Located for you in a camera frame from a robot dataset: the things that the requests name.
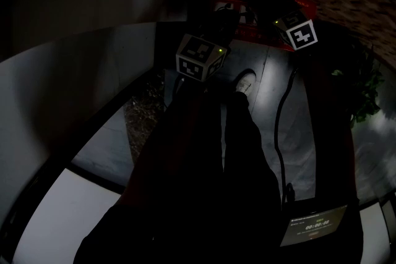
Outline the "green leafy plant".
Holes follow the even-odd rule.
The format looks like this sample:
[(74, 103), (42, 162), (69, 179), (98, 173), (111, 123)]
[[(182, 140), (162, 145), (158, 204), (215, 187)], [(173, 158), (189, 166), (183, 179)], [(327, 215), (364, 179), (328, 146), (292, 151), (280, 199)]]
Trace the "green leafy plant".
[(352, 45), (346, 58), (332, 69), (332, 81), (343, 101), (350, 127), (379, 112), (377, 89), (384, 79), (371, 50)]

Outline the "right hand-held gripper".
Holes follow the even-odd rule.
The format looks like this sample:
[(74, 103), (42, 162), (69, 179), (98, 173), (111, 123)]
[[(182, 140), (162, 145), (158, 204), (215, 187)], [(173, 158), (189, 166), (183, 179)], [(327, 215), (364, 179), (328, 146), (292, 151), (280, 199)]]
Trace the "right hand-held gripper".
[(311, 19), (304, 11), (293, 11), (273, 21), (281, 40), (295, 51), (318, 42)]

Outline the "red fire extinguisher box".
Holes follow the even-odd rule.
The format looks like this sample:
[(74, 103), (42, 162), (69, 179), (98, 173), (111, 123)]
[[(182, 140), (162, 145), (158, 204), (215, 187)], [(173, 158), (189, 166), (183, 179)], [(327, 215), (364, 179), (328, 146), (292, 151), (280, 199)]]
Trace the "red fire extinguisher box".
[(214, 11), (238, 13), (234, 38), (293, 51), (287, 30), (314, 20), (317, 6), (312, 0), (212, 0)]

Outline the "person's black clothing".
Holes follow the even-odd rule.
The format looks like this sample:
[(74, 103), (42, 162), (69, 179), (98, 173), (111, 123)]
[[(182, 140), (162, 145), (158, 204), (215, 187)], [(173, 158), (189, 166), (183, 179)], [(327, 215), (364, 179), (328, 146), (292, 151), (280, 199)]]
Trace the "person's black clothing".
[(116, 204), (82, 241), (73, 264), (360, 264), (357, 198), (336, 232), (280, 247), (278, 181), (262, 149), (248, 98), (233, 91), (226, 122), (205, 87), (181, 169), (146, 209)]

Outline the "black baseboard strip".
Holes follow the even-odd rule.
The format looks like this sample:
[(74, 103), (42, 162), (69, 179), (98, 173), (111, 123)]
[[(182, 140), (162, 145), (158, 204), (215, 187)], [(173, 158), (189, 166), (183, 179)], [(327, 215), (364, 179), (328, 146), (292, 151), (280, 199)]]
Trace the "black baseboard strip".
[(5, 219), (0, 223), (3, 226), (15, 226), (18, 222), (27, 223), (55, 180), (70, 165), (76, 154), (119, 108), (133, 95), (145, 88), (145, 83), (154, 77), (158, 71), (154, 67), (145, 72), (122, 89), (92, 117), (74, 131), (68, 133), (43, 166), (29, 179), (21, 193), (18, 194)]

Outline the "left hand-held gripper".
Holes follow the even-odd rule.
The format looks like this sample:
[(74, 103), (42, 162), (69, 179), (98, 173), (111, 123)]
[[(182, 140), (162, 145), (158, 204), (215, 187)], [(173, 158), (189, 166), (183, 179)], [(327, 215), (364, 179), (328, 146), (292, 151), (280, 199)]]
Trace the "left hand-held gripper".
[(185, 33), (176, 52), (176, 70), (204, 82), (224, 63), (239, 23), (236, 11), (214, 11)]

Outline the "person's left forearm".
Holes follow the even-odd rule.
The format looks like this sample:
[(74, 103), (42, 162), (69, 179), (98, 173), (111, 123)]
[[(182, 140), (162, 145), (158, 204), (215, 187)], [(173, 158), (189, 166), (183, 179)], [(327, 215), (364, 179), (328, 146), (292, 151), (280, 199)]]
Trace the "person's left forearm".
[(198, 82), (182, 84), (143, 146), (118, 205), (146, 209), (167, 191), (189, 148), (204, 90)]

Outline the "black phone with screen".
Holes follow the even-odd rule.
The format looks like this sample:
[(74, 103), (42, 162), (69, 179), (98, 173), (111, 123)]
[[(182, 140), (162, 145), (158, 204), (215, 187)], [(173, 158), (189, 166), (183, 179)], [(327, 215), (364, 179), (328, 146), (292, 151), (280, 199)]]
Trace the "black phone with screen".
[(348, 205), (324, 211), (305, 212), (286, 219), (284, 235), (280, 247), (308, 242), (337, 231)]

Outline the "person's right forearm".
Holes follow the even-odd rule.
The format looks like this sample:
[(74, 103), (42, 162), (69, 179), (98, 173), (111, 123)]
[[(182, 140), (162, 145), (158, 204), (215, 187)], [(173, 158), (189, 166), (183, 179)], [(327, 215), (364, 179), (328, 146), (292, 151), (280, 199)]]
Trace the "person's right forearm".
[(335, 205), (356, 199), (355, 151), (350, 125), (317, 48), (305, 53), (301, 75), (316, 152), (316, 197)]

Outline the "person's white shoe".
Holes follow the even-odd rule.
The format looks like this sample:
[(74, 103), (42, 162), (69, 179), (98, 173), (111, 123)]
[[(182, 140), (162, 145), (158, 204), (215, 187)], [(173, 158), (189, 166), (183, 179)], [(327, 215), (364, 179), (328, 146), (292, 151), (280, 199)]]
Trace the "person's white shoe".
[(256, 73), (251, 69), (246, 69), (239, 75), (239, 79), (236, 84), (235, 92), (243, 93), (249, 96), (256, 83)]

